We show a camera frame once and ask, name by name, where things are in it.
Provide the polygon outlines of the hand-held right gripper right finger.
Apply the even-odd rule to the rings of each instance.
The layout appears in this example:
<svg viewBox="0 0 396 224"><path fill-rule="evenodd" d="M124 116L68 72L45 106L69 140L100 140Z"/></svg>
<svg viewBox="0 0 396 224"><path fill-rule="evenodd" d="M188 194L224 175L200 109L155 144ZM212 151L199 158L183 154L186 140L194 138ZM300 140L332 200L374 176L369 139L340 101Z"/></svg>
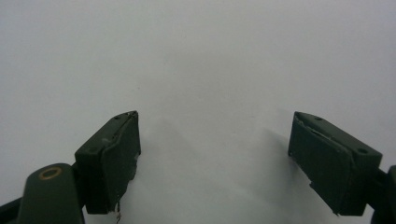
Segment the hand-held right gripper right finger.
<svg viewBox="0 0 396 224"><path fill-rule="evenodd" d="M335 214L363 214L367 187L379 170L381 153L326 119L295 112L288 154Z"/></svg>

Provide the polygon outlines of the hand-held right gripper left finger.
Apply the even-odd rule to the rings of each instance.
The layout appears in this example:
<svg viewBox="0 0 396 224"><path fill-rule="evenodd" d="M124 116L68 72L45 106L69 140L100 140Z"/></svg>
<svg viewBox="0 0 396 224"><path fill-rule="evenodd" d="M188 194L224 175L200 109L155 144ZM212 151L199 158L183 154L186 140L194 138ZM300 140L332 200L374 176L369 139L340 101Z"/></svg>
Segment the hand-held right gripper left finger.
<svg viewBox="0 0 396 224"><path fill-rule="evenodd" d="M110 119L75 153L89 214L108 214L134 179L141 155L138 112Z"/></svg>

